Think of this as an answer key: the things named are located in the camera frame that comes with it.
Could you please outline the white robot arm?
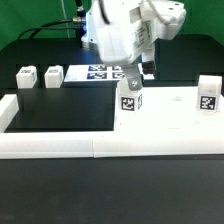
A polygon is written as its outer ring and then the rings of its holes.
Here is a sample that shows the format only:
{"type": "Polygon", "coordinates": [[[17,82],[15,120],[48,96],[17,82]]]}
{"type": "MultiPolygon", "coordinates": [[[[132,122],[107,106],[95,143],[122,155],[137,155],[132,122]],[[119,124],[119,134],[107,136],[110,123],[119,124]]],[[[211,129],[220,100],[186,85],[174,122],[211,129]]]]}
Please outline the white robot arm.
{"type": "Polygon", "coordinates": [[[82,46],[95,49],[107,66],[119,66],[132,91],[142,88],[142,72],[152,71],[154,43],[171,40],[186,18],[184,5],[175,0],[91,0],[82,46]]]}

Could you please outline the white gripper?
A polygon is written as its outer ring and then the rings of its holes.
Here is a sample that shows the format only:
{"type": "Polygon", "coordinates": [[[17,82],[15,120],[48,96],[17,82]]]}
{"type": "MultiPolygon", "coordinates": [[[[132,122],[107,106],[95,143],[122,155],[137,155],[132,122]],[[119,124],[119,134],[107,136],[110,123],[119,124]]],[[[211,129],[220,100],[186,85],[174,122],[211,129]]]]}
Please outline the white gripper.
{"type": "Polygon", "coordinates": [[[106,65],[124,65],[122,70],[125,77],[121,81],[122,85],[130,91],[141,90],[141,74],[138,65],[133,62],[142,54],[143,73],[155,72],[154,51],[143,51],[156,37],[152,23],[142,20],[140,2],[92,0],[91,10],[101,61],[106,65]]]}

